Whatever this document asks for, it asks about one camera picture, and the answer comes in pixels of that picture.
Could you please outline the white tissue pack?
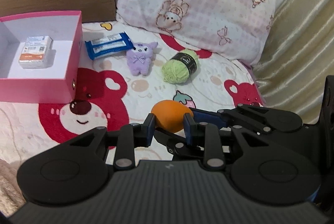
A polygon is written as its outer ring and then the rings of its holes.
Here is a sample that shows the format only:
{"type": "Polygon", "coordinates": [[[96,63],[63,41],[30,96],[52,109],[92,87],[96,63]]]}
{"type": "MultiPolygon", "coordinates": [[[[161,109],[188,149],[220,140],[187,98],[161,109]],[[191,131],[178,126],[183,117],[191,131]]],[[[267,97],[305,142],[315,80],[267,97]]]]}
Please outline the white tissue pack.
{"type": "Polygon", "coordinates": [[[50,36],[30,36],[27,37],[25,45],[29,47],[33,46],[46,46],[49,47],[52,43],[52,38],[50,36]]]}

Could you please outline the purple Kuromi plush toy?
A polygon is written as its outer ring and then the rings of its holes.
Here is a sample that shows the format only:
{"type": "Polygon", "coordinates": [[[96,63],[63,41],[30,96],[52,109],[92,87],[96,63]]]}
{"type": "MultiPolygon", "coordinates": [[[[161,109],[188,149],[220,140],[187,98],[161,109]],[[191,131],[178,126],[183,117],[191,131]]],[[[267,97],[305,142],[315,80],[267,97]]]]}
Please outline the purple Kuromi plush toy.
{"type": "Polygon", "coordinates": [[[148,75],[153,51],[157,46],[158,42],[134,43],[133,48],[126,51],[127,65],[133,76],[148,75]]]}

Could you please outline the golden satin curtain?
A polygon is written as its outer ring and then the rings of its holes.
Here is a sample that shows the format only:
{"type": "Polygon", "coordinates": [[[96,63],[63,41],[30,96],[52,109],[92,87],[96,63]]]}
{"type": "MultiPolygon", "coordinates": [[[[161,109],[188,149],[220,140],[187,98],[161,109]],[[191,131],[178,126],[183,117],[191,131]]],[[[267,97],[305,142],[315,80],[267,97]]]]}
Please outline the golden satin curtain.
{"type": "Polygon", "coordinates": [[[284,0],[253,72],[268,107],[315,123],[333,75],[333,0],[284,0]]]}

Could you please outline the green yarn ball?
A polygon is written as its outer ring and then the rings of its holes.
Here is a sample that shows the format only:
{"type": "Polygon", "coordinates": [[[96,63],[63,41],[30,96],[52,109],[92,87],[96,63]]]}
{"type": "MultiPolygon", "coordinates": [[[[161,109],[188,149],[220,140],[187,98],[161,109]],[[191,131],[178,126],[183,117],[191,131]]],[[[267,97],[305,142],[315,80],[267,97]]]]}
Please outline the green yarn ball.
{"type": "Polygon", "coordinates": [[[162,66],[162,77],[166,83],[183,84],[199,67],[199,56],[190,49],[176,53],[162,66]]]}

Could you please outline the pink cardboard box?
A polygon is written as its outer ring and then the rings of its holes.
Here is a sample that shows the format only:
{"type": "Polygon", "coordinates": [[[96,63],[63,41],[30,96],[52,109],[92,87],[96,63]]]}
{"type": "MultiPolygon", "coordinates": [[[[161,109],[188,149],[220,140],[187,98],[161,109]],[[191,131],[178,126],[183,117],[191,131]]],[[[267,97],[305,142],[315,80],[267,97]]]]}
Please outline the pink cardboard box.
{"type": "Polygon", "coordinates": [[[75,96],[82,13],[1,17],[1,101],[67,103],[75,96]]]}

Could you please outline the blue wet wipes pack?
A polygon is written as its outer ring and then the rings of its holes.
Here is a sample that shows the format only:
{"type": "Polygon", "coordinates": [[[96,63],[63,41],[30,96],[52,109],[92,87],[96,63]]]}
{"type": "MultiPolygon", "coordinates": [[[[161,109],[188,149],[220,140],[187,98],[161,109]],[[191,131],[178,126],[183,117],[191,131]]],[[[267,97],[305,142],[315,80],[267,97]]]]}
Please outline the blue wet wipes pack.
{"type": "Polygon", "coordinates": [[[133,46],[132,40],[125,32],[85,41],[87,54],[91,60],[96,60],[121,51],[127,51],[132,49],[133,46]]]}

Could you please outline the orange label plastic box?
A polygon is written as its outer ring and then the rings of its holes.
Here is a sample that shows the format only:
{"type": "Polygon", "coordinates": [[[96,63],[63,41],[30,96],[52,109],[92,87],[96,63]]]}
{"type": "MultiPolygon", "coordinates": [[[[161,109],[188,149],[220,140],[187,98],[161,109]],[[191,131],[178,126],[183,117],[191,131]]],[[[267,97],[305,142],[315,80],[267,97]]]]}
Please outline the orange label plastic box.
{"type": "Polygon", "coordinates": [[[18,63],[24,69],[48,68],[51,54],[50,47],[24,46],[18,63]]]}

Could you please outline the orange ball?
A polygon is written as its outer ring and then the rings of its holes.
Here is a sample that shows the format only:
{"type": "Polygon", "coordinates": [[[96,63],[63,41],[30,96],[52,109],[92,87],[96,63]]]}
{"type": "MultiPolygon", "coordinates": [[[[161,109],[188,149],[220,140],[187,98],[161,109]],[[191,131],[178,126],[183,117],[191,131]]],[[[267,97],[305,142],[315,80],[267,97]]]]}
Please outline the orange ball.
{"type": "Polygon", "coordinates": [[[183,117],[193,112],[187,106],[173,100],[163,100],[156,103],[151,113],[156,117],[156,127],[162,128],[170,133],[177,133],[183,129],[183,117]]]}

